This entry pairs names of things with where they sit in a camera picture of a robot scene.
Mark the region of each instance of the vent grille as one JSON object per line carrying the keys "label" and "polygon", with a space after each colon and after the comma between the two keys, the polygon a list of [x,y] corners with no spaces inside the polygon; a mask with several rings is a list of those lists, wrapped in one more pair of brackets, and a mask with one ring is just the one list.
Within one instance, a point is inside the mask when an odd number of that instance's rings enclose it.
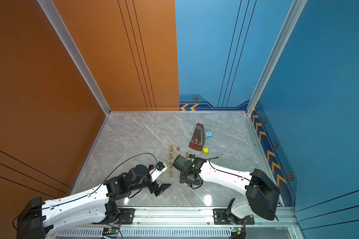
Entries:
{"label": "vent grille", "polygon": [[[103,227],[74,227],[57,233],[57,238],[101,238]],[[123,237],[231,237],[229,227],[121,227]]]}
{"label": "vent grille", "polygon": [[223,229],[122,229],[129,237],[230,237],[230,230]]}
{"label": "vent grille", "polygon": [[92,236],[96,236],[96,235],[101,235],[102,230],[100,229],[67,229],[67,230],[62,230],[60,232],[58,232],[57,235],[62,236],[62,235],[92,235]]}

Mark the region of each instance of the orange chevron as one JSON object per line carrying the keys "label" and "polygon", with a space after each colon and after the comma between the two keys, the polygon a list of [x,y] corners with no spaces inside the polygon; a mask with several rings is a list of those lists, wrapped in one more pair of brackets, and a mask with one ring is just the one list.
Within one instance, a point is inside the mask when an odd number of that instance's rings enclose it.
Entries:
{"label": "orange chevron", "polygon": [[185,104],[184,106],[181,107],[181,110],[186,111],[185,107],[187,107],[189,104]]}
{"label": "orange chevron", "polygon": [[197,105],[199,105],[199,104],[195,104],[193,107],[191,107],[190,109],[192,110],[192,111],[196,111],[194,108],[197,106]]}
{"label": "orange chevron", "polygon": [[279,179],[281,179],[285,184],[287,184],[286,183],[286,180],[284,179],[284,178],[282,178],[281,176],[279,176],[279,174],[278,174],[278,177],[277,177],[277,183],[278,183],[278,187],[279,187]]}
{"label": "orange chevron", "polygon": [[269,156],[270,156],[270,155],[273,155],[273,156],[275,157],[275,155],[274,155],[273,152],[267,151],[267,161],[268,161],[268,162],[270,162],[270,159],[269,159]]}
{"label": "orange chevron", "polygon": [[258,118],[258,116],[253,116],[253,124],[254,124],[255,118]]}
{"label": "orange chevron", "polygon": [[261,137],[262,137],[262,135],[266,135],[266,133],[265,133],[265,132],[263,132],[263,131],[259,131],[259,141],[261,141]]}
{"label": "orange chevron", "polygon": [[256,124],[256,132],[258,133],[258,126],[262,126],[260,123]]}
{"label": "orange chevron", "polygon": [[275,167],[277,167],[277,168],[279,168],[279,169],[281,169],[281,167],[279,167],[279,165],[278,165],[278,164],[276,164],[276,163],[274,163],[274,162],[273,162],[273,166],[271,167],[271,168],[272,168],[272,170],[273,170],[273,174],[274,174],[274,166],[275,166]]}

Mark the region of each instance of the black motor housing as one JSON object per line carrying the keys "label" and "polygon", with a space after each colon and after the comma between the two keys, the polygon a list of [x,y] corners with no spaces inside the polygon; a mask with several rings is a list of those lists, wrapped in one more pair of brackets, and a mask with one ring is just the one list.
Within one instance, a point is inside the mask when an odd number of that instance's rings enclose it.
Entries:
{"label": "black motor housing", "polygon": [[250,175],[250,184],[246,185],[245,189],[251,209],[264,219],[274,220],[279,188],[262,170],[254,169]]}
{"label": "black motor housing", "polygon": [[205,162],[206,160],[202,158],[195,158],[195,160],[192,161],[178,155],[173,162],[173,166],[181,172],[179,182],[200,185],[202,179],[199,176],[199,173],[201,172],[201,167]]}
{"label": "black motor housing", "polygon": [[31,199],[20,216],[17,218],[16,239],[44,239],[53,225],[44,228],[41,206],[44,204],[41,197]]}

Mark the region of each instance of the orange wall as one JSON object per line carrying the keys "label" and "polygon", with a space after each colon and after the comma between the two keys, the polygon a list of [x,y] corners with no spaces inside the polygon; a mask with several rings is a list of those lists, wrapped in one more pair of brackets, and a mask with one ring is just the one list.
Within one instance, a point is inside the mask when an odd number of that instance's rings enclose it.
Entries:
{"label": "orange wall", "polygon": [[112,110],[178,110],[174,0],[53,0]]}
{"label": "orange wall", "polygon": [[28,201],[67,196],[105,114],[35,0],[0,1],[0,238]]}

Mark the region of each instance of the blue wall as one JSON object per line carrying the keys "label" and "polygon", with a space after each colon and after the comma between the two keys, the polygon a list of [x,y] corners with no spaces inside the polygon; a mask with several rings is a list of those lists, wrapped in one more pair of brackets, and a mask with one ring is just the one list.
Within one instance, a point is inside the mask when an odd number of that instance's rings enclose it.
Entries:
{"label": "blue wall", "polygon": [[292,0],[177,0],[180,95],[201,95],[213,107],[237,107],[249,100],[291,4]]}
{"label": "blue wall", "polygon": [[260,104],[305,237],[359,238],[359,0],[307,1]]}

